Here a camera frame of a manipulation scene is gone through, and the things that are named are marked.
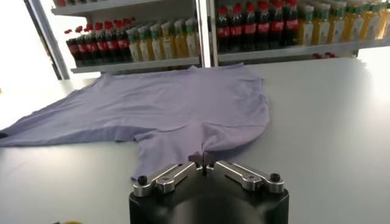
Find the shelf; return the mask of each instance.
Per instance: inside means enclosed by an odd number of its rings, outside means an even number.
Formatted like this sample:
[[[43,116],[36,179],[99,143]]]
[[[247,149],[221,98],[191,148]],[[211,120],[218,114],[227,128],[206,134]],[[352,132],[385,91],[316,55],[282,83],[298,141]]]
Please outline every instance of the shelf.
[[[162,61],[144,61],[144,62],[130,62],[113,65],[96,65],[86,66],[79,68],[72,68],[71,71],[75,74],[86,72],[115,72],[124,70],[137,70],[137,69],[149,69],[149,68],[165,68],[170,66],[182,66],[182,65],[198,65],[199,58],[178,58]]]
[[[105,0],[80,5],[71,5],[66,7],[57,7],[51,12],[55,15],[63,16],[86,16],[88,13],[103,9],[113,9],[127,5],[138,5],[161,0]]]
[[[259,58],[275,58],[296,55],[310,55],[325,52],[347,52],[364,48],[390,46],[390,40],[356,41],[349,43],[325,44],[308,47],[291,47],[267,51],[240,52],[231,54],[219,54],[219,61],[243,61]]]

